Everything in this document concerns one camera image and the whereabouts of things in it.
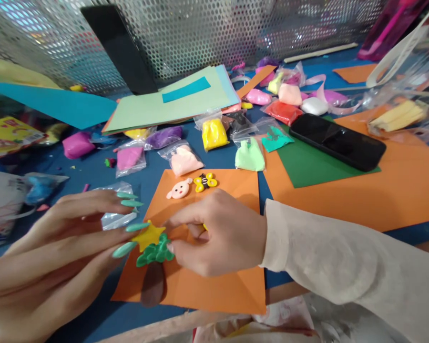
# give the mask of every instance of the fingernail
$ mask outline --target fingernail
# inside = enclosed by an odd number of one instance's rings
[[[136,202],[135,200],[122,200],[121,205],[135,207],[135,206],[143,206],[143,203]]]
[[[125,228],[125,230],[127,232],[134,232],[134,231],[144,229],[145,227],[148,227],[148,226],[149,226],[149,223],[132,224],[132,225],[127,226]]]
[[[169,252],[171,252],[172,254],[174,254],[174,253],[175,253],[175,248],[173,247],[173,244],[168,243],[168,244],[167,244],[167,249],[168,249],[168,251],[169,251]]]
[[[113,252],[113,258],[122,258],[128,253],[130,253],[136,246],[138,242],[127,242],[126,244],[120,246]]]
[[[118,198],[121,198],[121,199],[136,199],[136,198],[138,198],[138,195],[133,195],[130,193],[123,193],[123,192],[117,192],[116,196]]]

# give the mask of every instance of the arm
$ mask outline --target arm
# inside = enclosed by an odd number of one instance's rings
[[[355,302],[429,342],[429,254],[375,230],[267,200],[262,266],[336,304]]]

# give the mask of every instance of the perforated metal mesh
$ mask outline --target perforated metal mesh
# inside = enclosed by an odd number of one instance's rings
[[[111,0],[156,80],[207,65],[284,58],[358,40],[387,0]],[[127,87],[79,8],[107,0],[0,0],[0,58],[63,87],[115,95]]]

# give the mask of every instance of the black phone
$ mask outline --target black phone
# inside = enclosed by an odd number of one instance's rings
[[[144,56],[137,48],[116,5],[82,7],[81,13],[97,35],[114,66],[135,95],[158,91]]]
[[[313,114],[303,114],[289,133],[332,157],[363,172],[378,166],[386,144]]]

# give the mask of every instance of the orange paper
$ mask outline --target orange paper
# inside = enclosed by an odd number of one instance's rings
[[[335,120],[367,134],[367,111]],[[355,222],[380,232],[429,221],[429,146],[411,134],[384,141],[381,172],[294,189],[278,152],[265,155],[273,198],[311,213]]]
[[[218,181],[217,188],[229,192],[246,206],[259,212],[259,188],[257,173],[246,170],[218,169],[197,170],[184,177],[175,178],[172,170],[165,170],[157,187],[145,221],[162,225],[169,217],[190,203],[201,200],[214,189],[195,192],[195,184],[182,199],[167,199],[166,195],[175,183],[188,177],[195,179],[202,173],[212,172]],[[186,226],[180,226],[169,233],[170,240],[187,240],[194,243]],[[127,260],[112,300],[139,302],[146,268],[137,268],[140,251],[135,248]],[[181,267],[176,262],[163,263],[167,277],[167,294],[161,304],[188,307],[205,311],[228,313],[266,312],[266,291],[264,270],[259,267],[215,278],[204,278]]]
[[[245,86],[237,90],[237,95],[240,99],[245,97],[251,89],[261,83],[271,72],[276,69],[276,66],[267,65],[262,68],[262,70],[257,73]]]
[[[377,67],[376,64],[366,64],[363,66],[354,66],[347,68],[334,69],[333,72],[336,72],[342,79],[348,83],[361,83],[366,82],[367,78]]]

